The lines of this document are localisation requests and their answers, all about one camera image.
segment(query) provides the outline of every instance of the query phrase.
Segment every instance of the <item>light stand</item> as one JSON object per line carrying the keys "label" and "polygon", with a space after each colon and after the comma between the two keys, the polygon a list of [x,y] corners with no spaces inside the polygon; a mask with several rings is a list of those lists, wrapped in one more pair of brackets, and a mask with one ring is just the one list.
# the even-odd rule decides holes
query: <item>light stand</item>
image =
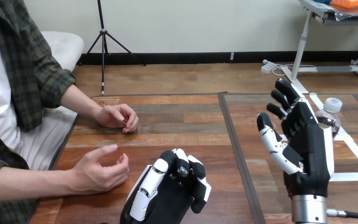
{"label": "light stand", "polygon": [[[105,74],[104,74],[105,73],[105,57],[110,55],[108,53],[108,45],[106,44],[106,35],[108,37],[110,37],[112,40],[114,40],[118,45],[120,45],[120,47],[122,47],[124,50],[126,50],[130,55],[134,55],[138,60],[139,60],[139,58],[135,54],[133,54],[131,51],[129,51],[125,46],[123,46],[119,41],[117,41],[112,35],[110,35],[107,30],[105,30],[105,26],[103,25],[101,0],[98,0],[98,10],[99,10],[99,19],[101,20],[101,31],[99,31],[98,37],[96,38],[93,45],[87,52],[87,56],[90,54],[91,50],[93,49],[93,47],[95,46],[95,44],[99,40],[99,38],[102,37],[102,95],[105,95],[105,90],[104,90],[104,86],[105,86]],[[142,64],[144,66],[146,66],[146,63],[144,62],[144,60],[140,59],[140,61],[142,62]]]}

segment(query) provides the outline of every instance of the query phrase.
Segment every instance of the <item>robotic hand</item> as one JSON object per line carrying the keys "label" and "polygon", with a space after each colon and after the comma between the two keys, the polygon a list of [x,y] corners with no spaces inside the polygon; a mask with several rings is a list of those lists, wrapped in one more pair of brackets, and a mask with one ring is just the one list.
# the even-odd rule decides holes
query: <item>robotic hand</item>
{"label": "robotic hand", "polygon": [[165,151],[138,179],[120,224],[179,224],[190,207],[202,211],[211,189],[199,160],[182,149]]}
{"label": "robotic hand", "polygon": [[331,128],[318,126],[305,96],[291,83],[278,79],[271,96],[282,108],[268,104],[267,110],[282,120],[289,144],[274,130],[266,113],[259,114],[257,127],[267,150],[284,170],[283,177],[292,201],[294,223],[327,223],[326,197],[334,173]]}

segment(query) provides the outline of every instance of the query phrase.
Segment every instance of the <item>wood grain surface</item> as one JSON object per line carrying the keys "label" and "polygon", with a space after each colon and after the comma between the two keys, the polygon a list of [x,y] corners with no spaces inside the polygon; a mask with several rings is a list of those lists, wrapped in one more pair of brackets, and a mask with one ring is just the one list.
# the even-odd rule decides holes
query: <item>wood grain surface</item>
{"label": "wood grain surface", "polygon": [[[347,66],[348,62],[307,63],[316,66]],[[260,63],[149,64],[147,66],[106,66],[105,94],[167,93],[270,93],[273,74],[262,74]],[[73,71],[76,85],[89,97],[101,94],[101,66],[82,65]],[[358,94],[354,72],[301,73],[300,82],[309,92]]]}
{"label": "wood grain surface", "polygon": [[119,145],[117,152],[103,157],[101,164],[113,165],[120,154],[126,153],[130,159],[129,180],[107,193],[43,200],[32,224],[118,224],[125,200],[146,165],[174,148],[182,148],[202,161],[212,186],[204,210],[198,215],[189,211],[183,224],[254,223],[216,95],[94,100],[101,106],[127,103],[133,107],[140,117],[137,131],[122,134],[120,129],[102,128],[80,118],[55,169],[71,169],[86,153],[115,143]]}
{"label": "wood grain surface", "polygon": [[[343,102],[339,115],[342,126],[358,145],[358,101],[352,95],[319,95],[322,102],[328,97]],[[257,132],[257,115],[267,112],[267,103],[277,102],[269,95],[226,95],[226,101],[266,222],[291,223],[290,199],[283,183],[283,171],[270,157]],[[269,115],[275,129],[283,134],[280,120],[271,113]],[[334,142],[334,162],[336,173],[358,172],[358,158],[343,141]],[[358,212],[358,182],[330,182],[328,191],[329,208]],[[329,223],[354,224],[358,220],[330,218]]]}

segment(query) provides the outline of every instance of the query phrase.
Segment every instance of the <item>plaid shirt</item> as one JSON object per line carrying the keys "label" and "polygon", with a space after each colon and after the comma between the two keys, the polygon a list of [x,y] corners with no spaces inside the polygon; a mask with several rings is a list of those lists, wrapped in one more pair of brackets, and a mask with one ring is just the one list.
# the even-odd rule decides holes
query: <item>plaid shirt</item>
{"label": "plaid shirt", "polygon": [[[56,108],[75,83],[63,70],[28,14],[23,0],[0,0],[0,53],[9,79],[17,126],[23,132],[42,123],[43,107]],[[0,139],[0,168],[29,169]],[[26,223],[36,200],[0,203],[0,224]]]}

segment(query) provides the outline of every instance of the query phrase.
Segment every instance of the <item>black baseboard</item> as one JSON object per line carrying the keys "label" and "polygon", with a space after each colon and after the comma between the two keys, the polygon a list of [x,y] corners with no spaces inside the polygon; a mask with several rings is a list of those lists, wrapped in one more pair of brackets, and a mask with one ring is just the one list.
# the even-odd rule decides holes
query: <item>black baseboard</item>
{"label": "black baseboard", "polygon": [[[295,51],[267,52],[235,52],[230,60],[230,52],[216,53],[112,53],[108,56],[106,65],[135,65],[142,64],[203,64],[203,63],[261,63],[264,59],[278,62],[293,62]],[[356,60],[358,51],[305,51],[302,62],[350,62]],[[82,54],[78,63],[82,65],[101,65],[102,54]]]}

